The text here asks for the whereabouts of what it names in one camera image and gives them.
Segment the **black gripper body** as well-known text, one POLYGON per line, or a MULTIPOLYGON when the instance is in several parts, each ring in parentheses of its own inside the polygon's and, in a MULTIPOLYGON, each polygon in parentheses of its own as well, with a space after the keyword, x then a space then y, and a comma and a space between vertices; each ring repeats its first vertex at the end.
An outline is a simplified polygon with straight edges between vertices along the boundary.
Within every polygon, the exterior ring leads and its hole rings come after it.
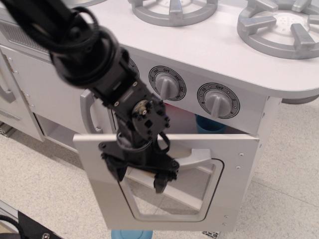
POLYGON ((124 137, 120 131, 116 136, 116 141, 101 142, 98 147, 102 154, 111 155, 128 163, 128 167, 137 168, 154 174, 168 172, 177 179, 179 163, 168 156, 170 141, 164 133, 164 129, 169 127, 165 124, 158 127, 155 132, 148 130, 148 140, 140 145, 134 145, 124 137))

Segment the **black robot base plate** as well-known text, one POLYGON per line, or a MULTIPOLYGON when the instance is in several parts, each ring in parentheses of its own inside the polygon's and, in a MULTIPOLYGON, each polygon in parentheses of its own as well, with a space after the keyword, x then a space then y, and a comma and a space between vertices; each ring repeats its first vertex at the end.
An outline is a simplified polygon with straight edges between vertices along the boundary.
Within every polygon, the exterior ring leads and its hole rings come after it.
POLYGON ((62 239, 58 234, 18 211, 17 217, 0 216, 4 221, 13 226, 17 233, 1 233, 1 239, 62 239))

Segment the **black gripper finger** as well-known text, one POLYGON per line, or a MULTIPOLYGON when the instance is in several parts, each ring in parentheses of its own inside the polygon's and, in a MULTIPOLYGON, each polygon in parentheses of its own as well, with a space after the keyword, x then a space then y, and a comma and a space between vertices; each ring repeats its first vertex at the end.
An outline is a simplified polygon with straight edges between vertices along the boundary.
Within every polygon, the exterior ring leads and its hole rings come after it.
POLYGON ((168 172, 160 172, 155 175, 154 188, 157 194, 164 192, 168 182, 174 180, 174 175, 168 172))
POLYGON ((128 163, 111 155, 102 154, 101 156, 102 159, 106 162, 108 170, 113 175, 113 177, 117 181, 122 182, 127 171, 128 163))

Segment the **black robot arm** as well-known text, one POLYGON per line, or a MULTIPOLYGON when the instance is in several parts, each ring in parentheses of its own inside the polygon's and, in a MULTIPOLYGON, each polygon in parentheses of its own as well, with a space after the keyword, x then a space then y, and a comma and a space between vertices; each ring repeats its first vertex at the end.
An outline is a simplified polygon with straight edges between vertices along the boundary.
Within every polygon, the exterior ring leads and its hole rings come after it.
POLYGON ((162 100, 152 94, 129 67, 129 53, 115 36, 98 24, 87 23, 78 6, 69 9, 60 0, 5 0, 18 25, 49 51, 60 78, 71 86, 88 89, 115 112, 119 130, 114 142, 99 149, 110 173, 122 181, 128 167, 155 174, 154 188, 162 193, 178 175, 179 163, 160 148, 169 117, 162 100))

